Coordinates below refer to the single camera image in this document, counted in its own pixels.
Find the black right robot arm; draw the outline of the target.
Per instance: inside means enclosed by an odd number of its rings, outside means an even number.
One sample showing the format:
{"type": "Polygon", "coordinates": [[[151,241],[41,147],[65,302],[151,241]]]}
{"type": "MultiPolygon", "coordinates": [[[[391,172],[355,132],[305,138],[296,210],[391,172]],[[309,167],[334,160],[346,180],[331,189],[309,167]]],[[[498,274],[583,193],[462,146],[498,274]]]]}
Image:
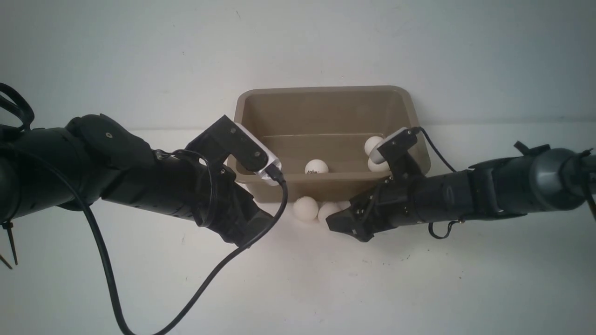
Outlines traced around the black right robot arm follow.
{"type": "Polygon", "coordinates": [[[595,211],[596,159],[590,150],[576,153],[517,142],[519,157],[484,161],[469,169],[426,177],[398,170],[353,197],[349,208],[326,218],[330,231],[361,242],[402,226],[446,222],[445,237],[456,223],[498,221],[530,213],[570,211],[587,204],[595,211]]]}

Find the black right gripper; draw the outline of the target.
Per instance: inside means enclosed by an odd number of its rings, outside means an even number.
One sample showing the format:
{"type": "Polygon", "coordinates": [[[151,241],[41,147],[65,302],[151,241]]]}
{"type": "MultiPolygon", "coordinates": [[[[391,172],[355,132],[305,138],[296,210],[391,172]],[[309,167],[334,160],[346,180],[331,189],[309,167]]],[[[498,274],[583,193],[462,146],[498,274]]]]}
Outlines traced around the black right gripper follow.
{"type": "Polygon", "coordinates": [[[352,197],[349,208],[326,217],[329,230],[368,242],[376,233],[419,224],[407,186],[396,180],[379,181],[352,197]]]}

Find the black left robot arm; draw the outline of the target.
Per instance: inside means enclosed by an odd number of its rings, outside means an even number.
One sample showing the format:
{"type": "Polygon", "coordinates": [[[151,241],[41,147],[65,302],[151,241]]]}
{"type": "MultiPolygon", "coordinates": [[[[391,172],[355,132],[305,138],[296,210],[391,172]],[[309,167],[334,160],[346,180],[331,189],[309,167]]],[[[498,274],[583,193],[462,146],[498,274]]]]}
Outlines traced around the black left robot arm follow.
{"type": "Polygon", "coordinates": [[[80,211],[72,191],[31,154],[62,173],[86,204],[102,199],[186,219],[241,246],[272,216],[236,183],[224,162],[232,155],[264,167],[265,153],[223,116],[180,155],[157,154],[104,115],[76,117],[64,128],[33,129],[1,142],[1,221],[61,207],[80,211]]]}

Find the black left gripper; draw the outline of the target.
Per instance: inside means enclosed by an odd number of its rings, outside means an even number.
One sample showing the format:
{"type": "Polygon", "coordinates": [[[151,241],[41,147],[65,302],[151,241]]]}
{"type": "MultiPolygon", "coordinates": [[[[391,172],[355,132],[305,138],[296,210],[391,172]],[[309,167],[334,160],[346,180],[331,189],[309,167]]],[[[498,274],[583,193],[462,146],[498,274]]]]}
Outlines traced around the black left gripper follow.
{"type": "Polygon", "coordinates": [[[207,167],[200,174],[198,199],[198,226],[237,247],[265,231],[273,219],[236,183],[236,174],[227,167],[207,167]]]}

